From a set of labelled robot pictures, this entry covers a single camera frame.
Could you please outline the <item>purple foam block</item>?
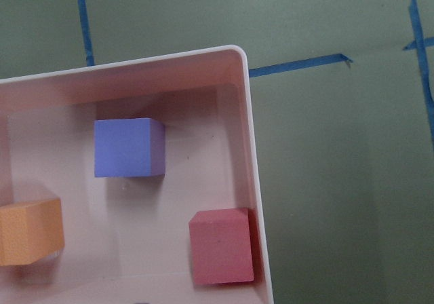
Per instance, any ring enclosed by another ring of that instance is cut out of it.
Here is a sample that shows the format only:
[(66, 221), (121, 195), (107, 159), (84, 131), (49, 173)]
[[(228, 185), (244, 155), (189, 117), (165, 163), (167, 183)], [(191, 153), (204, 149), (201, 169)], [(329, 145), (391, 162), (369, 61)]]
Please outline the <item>purple foam block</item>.
[(165, 126), (151, 118), (94, 122), (94, 176), (165, 174)]

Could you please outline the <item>red foam block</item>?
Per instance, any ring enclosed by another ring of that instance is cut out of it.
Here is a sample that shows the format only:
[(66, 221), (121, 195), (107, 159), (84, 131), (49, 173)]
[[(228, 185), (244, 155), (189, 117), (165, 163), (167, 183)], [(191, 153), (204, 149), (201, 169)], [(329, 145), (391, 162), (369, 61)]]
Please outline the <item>red foam block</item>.
[(254, 280), (248, 209), (199, 211), (189, 221), (189, 235), (196, 285)]

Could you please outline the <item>orange foam block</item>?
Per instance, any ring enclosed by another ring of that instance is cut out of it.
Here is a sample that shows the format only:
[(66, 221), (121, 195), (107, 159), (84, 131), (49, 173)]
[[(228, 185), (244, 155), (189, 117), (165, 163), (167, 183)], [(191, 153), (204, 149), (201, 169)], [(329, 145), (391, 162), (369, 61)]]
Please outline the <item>orange foam block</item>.
[(64, 248), (59, 198), (1, 207), (1, 265), (30, 265)]

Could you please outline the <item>pink plastic bin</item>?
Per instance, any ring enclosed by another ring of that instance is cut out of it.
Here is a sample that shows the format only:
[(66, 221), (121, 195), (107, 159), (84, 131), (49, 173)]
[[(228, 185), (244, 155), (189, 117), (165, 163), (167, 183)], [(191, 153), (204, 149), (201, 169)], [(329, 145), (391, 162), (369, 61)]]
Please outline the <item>pink plastic bin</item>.
[[(166, 173), (94, 175), (94, 122), (166, 126)], [(59, 197), (65, 246), (2, 303), (272, 303), (248, 61), (236, 45), (1, 80), (1, 203)], [(248, 208), (254, 280), (197, 286), (189, 221)]]

